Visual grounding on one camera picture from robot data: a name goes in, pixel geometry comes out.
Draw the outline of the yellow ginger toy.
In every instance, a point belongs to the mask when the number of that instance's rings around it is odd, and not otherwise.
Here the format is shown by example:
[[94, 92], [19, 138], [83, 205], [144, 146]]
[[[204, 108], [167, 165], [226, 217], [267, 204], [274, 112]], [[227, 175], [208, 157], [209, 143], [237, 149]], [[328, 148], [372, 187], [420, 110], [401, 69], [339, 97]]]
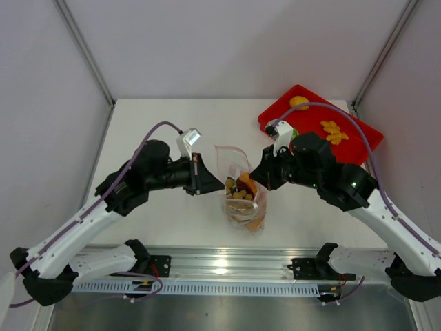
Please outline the yellow ginger toy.
[[342, 141], [348, 141], [349, 136], [340, 130], [334, 121], [321, 121], [320, 122], [323, 130], [327, 133], [326, 140], [330, 142], [331, 145], [337, 146]]

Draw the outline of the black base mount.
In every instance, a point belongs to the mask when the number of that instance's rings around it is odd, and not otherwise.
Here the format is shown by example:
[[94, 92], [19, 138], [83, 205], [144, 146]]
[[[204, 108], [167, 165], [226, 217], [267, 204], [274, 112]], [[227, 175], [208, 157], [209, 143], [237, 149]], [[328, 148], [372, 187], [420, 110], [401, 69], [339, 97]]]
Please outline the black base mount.
[[287, 266], [293, 272], [295, 280], [338, 281], [341, 276], [348, 281], [355, 281], [355, 274], [339, 274], [330, 265], [330, 254], [338, 247], [336, 243], [326, 243], [315, 257], [293, 258]]
[[128, 249], [128, 256], [133, 263], [131, 268], [124, 268], [122, 271], [112, 274], [123, 274], [124, 272], [131, 272], [137, 274], [149, 274], [157, 278], [168, 278], [170, 275], [172, 257], [170, 255], [151, 255], [147, 248], [138, 240], [130, 239], [123, 244], [124, 248]]

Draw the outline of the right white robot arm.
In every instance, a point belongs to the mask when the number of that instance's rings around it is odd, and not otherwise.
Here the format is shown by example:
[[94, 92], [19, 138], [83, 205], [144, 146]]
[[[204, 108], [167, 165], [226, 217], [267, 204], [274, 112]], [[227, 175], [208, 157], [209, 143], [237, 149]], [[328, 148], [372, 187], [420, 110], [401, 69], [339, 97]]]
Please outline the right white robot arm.
[[263, 149], [250, 177], [268, 190], [285, 183], [314, 189], [329, 205], [348, 212], [388, 246], [382, 252], [352, 250], [326, 243], [308, 267], [293, 259], [295, 279], [334, 279], [338, 274], [388, 281], [402, 296], [425, 302], [440, 296], [440, 245], [385, 203], [378, 182], [359, 165], [336, 161], [329, 143], [315, 133], [297, 136], [289, 146]]

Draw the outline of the right corner aluminium post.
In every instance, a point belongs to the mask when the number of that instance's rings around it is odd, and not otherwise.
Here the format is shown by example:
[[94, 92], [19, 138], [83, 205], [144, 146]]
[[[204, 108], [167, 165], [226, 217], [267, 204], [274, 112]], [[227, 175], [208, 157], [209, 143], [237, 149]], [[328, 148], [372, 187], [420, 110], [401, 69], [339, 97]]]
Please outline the right corner aluminium post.
[[366, 97], [368, 91], [373, 86], [377, 76], [380, 74], [385, 63], [397, 46], [400, 38], [404, 35], [404, 31], [410, 24], [412, 18], [418, 11], [418, 8], [423, 3], [421, 0], [409, 0], [406, 1], [404, 8], [394, 23], [391, 32], [388, 34], [386, 41], [380, 49], [380, 52], [376, 56], [376, 59], [371, 66], [368, 75], [363, 80], [360, 88], [358, 89], [353, 101], [351, 102], [351, 109], [354, 114], [358, 114], [358, 109]]

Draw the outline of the red brown meat slice toy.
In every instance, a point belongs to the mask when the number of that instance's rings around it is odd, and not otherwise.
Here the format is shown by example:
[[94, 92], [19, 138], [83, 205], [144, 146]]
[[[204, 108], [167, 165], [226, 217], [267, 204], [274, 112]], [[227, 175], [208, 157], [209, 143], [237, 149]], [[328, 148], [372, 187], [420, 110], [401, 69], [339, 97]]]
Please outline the red brown meat slice toy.
[[236, 179], [236, 187], [239, 191], [246, 191], [247, 194], [256, 196], [258, 188], [248, 172], [242, 172]]

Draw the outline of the left corner aluminium post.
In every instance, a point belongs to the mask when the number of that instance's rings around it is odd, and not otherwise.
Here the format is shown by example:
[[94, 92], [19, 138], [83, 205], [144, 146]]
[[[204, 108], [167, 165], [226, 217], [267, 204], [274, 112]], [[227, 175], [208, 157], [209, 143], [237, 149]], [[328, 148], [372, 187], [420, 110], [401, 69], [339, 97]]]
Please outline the left corner aluminium post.
[[57, 9], [63, 23], [65, 24], [65, 27], [69, 35], [71, 36], [79, 54], [84, 60], [92, 79], [100, 90], [100, 93], [103, 95], [103, 98], [106, 100], [106, 103], [112, 109], [115, 106], [116, 101], [112, 96], [112, 93], [110, 92], [107, 83], [105, 82], [102, 72], [92, 52], [90, 51], [88, 43], [85, 40], [83, 33], [81, 32], [81, 29], [79, 28], [79, 25], [76, 22], [76, 19], [74, 18], [74, 15], [72, 14], [68, 6], [67, 1], [54, 0], [53, 4]]

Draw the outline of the green vegetable toy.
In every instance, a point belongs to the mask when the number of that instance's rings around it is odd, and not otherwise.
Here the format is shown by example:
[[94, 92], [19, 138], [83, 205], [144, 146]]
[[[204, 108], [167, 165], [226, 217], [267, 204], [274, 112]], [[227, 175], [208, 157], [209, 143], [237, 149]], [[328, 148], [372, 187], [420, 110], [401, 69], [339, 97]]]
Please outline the green vegetable toy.
[[291, 140], [294, 140], [296, 137], [298, 137], [300, 135], [300, 133], [297, 131], [297, 129], [292, 128], [292, 135], [291, 135]]

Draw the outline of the red plastic tray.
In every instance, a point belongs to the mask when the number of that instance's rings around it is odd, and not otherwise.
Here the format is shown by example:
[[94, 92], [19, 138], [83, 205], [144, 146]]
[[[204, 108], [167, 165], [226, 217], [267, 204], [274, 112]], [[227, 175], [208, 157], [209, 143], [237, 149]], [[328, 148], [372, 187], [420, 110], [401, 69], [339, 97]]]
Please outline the red plastic tray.
[[[257, 120], [263, 132], [268, 122], [277, 119], [290, 109], [289, 100], [294, 96], [306, 97], [310, 102], [328, 103], [311, 90], [301, 85], [295, 85], [263, 113], [258, 115]], [[293, 111], [284, 120], [293, 128], [297, 129], [300, 134], [315, 132], [323, 139], [327, 137], [327, 133], [323, 130], [320, 122], [334, 121], [340, 126], [340, 130], [349, 136], [348, 141], [342, 141], [337, 146], [331, 146], [337, 161], [362, 165], [368, 158], [365, 143], [359, 132], [349, 119], [339, 112], [320, 106], [310, 106], [306, 111]]]

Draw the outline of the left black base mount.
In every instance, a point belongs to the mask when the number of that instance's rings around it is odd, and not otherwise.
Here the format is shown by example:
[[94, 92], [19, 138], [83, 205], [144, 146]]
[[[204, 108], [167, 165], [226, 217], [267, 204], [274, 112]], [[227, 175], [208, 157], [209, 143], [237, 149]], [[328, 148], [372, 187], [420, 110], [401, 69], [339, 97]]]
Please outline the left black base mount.
[[170, 255], [151, 255], [147, 248], [138, 240], [130, 239], [123, 244], [124, 248], [128, 249], [128, 256], [133, 263], [131, 268], [124, 268], [122, 271], [112, 274], [123, 274], [124, 272], [131, 272], [137, 274], [149, 274], [157, 278], [168, 278], [170, 275], [172, 257]]

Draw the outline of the yellow potato toy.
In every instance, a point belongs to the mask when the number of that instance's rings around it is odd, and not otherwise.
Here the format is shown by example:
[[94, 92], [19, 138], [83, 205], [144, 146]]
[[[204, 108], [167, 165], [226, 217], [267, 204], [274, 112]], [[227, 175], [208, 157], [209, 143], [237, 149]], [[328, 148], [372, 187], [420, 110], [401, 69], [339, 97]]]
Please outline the yellow potato toy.
[[309, 100], [306, 97], [294, 96], [289, 100], [290, 108], [296, 108], [299, 111], [306, 111], [309, 109]]

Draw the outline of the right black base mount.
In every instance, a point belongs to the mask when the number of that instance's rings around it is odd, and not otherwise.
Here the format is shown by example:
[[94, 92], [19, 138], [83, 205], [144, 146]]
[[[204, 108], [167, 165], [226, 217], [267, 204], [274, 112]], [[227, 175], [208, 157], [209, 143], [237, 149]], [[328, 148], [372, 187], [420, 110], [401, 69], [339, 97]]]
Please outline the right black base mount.
[[339, 274], [330, 265], [330, 254], [338, 247], [336, 243], [326, 243], [315, 257], [293, 258], [287, 266], [293, 272], [295, 280], [338, 281], [341, 276], [348, 281], [355, 281], [355, 274]]

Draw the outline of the brown longan bunch toy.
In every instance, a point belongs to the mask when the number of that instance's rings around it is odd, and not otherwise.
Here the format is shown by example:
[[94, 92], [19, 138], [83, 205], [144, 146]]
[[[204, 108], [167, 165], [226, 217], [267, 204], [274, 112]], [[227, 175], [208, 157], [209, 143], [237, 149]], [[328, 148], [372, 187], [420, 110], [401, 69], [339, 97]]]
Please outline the brown longan bunch toy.
[[244, 190], [239, 191], [236, 187], [236, 179], [227, 177], [225, 181], [225, 213], [230, 221], [249, 222], [255, 214], [255, 197]]

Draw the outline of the corner aluminium post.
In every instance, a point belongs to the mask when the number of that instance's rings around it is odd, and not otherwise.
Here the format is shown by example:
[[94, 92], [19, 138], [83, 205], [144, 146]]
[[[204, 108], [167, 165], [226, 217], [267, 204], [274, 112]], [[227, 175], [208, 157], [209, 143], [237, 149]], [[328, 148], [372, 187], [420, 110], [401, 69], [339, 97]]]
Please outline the corner aluminium post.
[[351, 109], [354, 114], [358, 114], [358, 109], [366, 97], [368, 91], [373, 86], [377, 76], [380, 74], [385, 63], [397, 46], [400, 38], [404, 35], [404, 31], [410, 24], [412, 18], [418, 11], [418, 8], [423, 3], [421, 0], [409, 0], [406, 1], [404, 8], [394, 23], [391, 32], [388, 34], [386, 41], [380, 49], [380, 52], [376, 56], [376, 59], [371, 66], [368, 75], [363, 80], [360, 88], [358, 89], [353, 101], [351, 102]]
[[81, 29], [79, 28], [79, 25], [76, 22], [76, 19], [74, 18], [74, 15], [72, 14], [68, 6], [67, 1], [54, 0], [53, 4], [57, 9], [63, 23], [65, 24], [65, 27], [69, 35], [71, 36], [79, 54], [84, 60], [92, 79], [100, 90], [100, 93], [103, 95], [103, 98], [106, 100], [106, 103], [112, 109], [115, 106], [116, 101], [112, 96], [112, 93], [110, 92], [107, 83], [105, 82], [102, 72], [92, 52], [90, 51], [88, 43], [85, 40], [83, 33], [81, 32]]

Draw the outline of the aluminium frame rail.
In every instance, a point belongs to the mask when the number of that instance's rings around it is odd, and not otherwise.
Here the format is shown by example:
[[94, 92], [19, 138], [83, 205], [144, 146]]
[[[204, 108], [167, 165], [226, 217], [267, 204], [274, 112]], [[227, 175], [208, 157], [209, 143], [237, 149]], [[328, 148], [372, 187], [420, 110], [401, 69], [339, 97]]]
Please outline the aluminium frame rail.
[[172, 257], [169, 280], [280, 283], [294, 279], [293, 258], [314, 257], [317, 248], [204, 248], [148, 246]]

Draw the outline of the clear pink zip top bag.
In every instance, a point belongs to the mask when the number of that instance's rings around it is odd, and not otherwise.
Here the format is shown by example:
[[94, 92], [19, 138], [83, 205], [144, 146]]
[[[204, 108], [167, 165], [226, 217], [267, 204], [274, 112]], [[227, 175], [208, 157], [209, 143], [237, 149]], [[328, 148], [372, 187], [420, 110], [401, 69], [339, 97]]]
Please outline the clear pink zip top bag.
[[267, 214], [266, 188], [252, 180], [245, 152], [234, 146], [216, 146], [217, 175], [224, 184], [221, 207], [229, 223], [241, 230], [260, 232]]

